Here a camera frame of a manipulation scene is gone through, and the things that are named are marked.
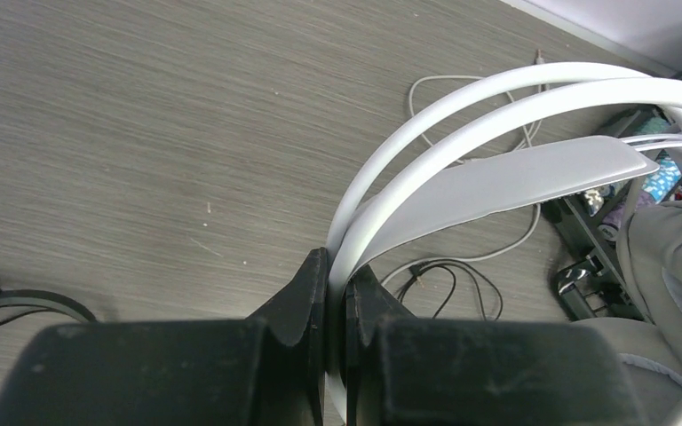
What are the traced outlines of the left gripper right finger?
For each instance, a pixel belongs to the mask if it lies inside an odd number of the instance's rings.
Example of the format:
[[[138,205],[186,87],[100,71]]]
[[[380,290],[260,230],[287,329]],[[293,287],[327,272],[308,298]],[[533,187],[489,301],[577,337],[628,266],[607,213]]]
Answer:
[[[644,425],[612,347],[559,323],[424,319],[370,268],[345,293],[351,425]]]

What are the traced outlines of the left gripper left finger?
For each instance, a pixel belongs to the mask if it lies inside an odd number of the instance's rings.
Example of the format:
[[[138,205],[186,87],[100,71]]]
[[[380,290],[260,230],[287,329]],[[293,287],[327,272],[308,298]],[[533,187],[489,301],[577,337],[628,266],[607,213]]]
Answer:
[[[320,425],[328,254],[244,319],[63,324],[0,391],[0,425]]]

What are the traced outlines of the small white headphones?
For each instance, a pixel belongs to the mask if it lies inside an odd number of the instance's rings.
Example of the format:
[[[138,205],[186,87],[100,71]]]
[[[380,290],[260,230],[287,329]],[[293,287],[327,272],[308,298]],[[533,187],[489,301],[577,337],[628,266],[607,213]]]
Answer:
[[[682,81],[560,62],[516,68],[453,91],[410,118],[369,157],[339,203],[326,242],[326,377],[346,424],[345,293],[353,276],[391,249],[456,225],[595,186],[641,182],[658,165],[635,138],[590,136],[468,158],[509,130],[615,104],[661,107],[681,136],[655,147],[682,147]],[[660,204],[634,212],[617,247],[624,283],[650,318],[568,324],[599,332],[612,347],[645,411],[644,425],[682,425],[682,283],[656,263],[661,249],[643,247],[636,234],[640,220],[676,211]]]

